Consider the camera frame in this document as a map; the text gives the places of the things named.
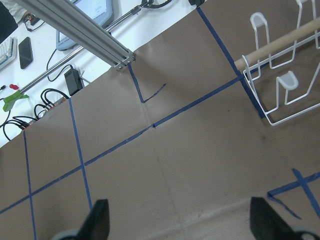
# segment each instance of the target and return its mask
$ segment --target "white table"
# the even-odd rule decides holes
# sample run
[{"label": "white table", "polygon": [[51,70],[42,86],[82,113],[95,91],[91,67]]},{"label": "white table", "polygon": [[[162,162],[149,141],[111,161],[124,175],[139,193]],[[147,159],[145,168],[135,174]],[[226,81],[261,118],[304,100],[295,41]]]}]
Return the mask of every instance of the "white table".
[{"label": "white table", "polygon": [[[155,1],[155,4],[162,3],[163,0]],[[127,13],[130,9],[136,5],[141,4],[141,0],[114,0],[114,19],[117,19]],[[140,46],[146,44],[148,41],[162,33],[164,30],[172,26],[174,23],[182,19],[188,13],[195,9],[195,6],[191,6],[188,0],[173,0],[168,5],[160,9],[142,9],[136,16],[131,17],[127,21],[121,23],[112,30],[112,36],[119,40],[124,46],[131,51],[135,51]],[[18,44],[26,37],[30,37],[31,46],[33,52],[33,62],[25,69],[20,69],[19,53],[16,59],[10,63],[7,67],[0,70],[0,85],[6,85],[5,90],[0,91],[0,98],[5,98],[15,91],[9,88],[10,84],[18,85],[21,88],[33,81],[36,77],[42,74],[46,70],[48,59],[54,49],[56,48],[56,30],[48,24],[44,24],[38,30],[29,32],[23,23],[20,23],[18,28],[10,35],[18,40]],[[59,60],[73,52],[79,46],[76,45],[73,49],[67,51],[56,51],[50,66],[57,63]],[[109,70],[110,65],[93,55],[87,50],[82,51],[67,64],[72,64],[76,69],[84,71],[83,77],[92,82],[106,71]],[[62,68],[59,68],[56,72],[52,73],[51,79],[54,78]],[[28,99],[18,100],[10,114],[12,116],[30,116],[34,117],[34,106],[36,104],[42,104],[40,94],[44,89],[53,88],[63,91],[68,95],[68,89],[65,82],[64,75],[54,82],[49,82],[47,79],[42,80],[36,86],[28,90],[25,94],[29,96]],[[57,101],[61,98],[58,93],[48,93],[48,97],[51,101]],[[2,110],[4,103],[0,102],[0,124],[2,124],[7,118],[8,113]],[[21,130],[12,125],[7,124],[5,131],[9,138],[17,136]],[[0,129],[0,147],[6,144],[8,140]]]}]

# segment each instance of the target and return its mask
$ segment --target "power adapter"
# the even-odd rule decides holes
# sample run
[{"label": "power adapter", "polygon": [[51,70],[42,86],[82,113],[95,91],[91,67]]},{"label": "power adapter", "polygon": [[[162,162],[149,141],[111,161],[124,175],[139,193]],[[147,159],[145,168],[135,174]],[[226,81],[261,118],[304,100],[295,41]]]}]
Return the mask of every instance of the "power adapter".
[{"label": "power adapter", "polygon": [[70,96],[73,96],[84,88],[84,83],[76,69],[71,68],[64,74],[64,78]]}]

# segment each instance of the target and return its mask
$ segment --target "smartphone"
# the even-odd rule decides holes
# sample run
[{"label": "smartphone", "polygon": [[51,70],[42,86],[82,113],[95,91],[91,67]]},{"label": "smartphone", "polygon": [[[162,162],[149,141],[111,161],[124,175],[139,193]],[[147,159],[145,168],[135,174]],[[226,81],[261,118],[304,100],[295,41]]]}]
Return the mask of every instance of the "smartphone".
[{"label": "smartphone", "polygon": [[20,68],[25,69],[34,60],[30,37],[19,43]]}]

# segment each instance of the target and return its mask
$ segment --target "white keyboard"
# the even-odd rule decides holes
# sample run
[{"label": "white keyboard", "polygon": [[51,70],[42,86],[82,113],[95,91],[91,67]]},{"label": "white keyboard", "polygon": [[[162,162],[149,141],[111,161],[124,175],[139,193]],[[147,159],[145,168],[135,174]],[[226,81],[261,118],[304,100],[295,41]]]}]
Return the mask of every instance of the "white keyboard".
[{"label": "white keyboard", "polygon": [[17,57],[17,39],[9,37],[0,44],[0,70]]}]

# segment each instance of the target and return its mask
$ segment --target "wooden rod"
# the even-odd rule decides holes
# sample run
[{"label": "wooden rod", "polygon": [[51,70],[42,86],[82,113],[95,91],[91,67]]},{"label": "wooden rod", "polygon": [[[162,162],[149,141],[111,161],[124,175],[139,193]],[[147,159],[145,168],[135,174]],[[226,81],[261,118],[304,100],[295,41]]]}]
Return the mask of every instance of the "wooden rod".
[{"label": "wooden rod", "polygon": [[[277,52],[290,44],[292,45],[295,40],[301,39],[317,29],[320,29],[320,17],[248,54],[246,59],[249,64],[256,63],[259,59],[265,58],[269,54]],[[234,64],[240,71],[246,67],[246,63],[242,58],[235,61]]]}]

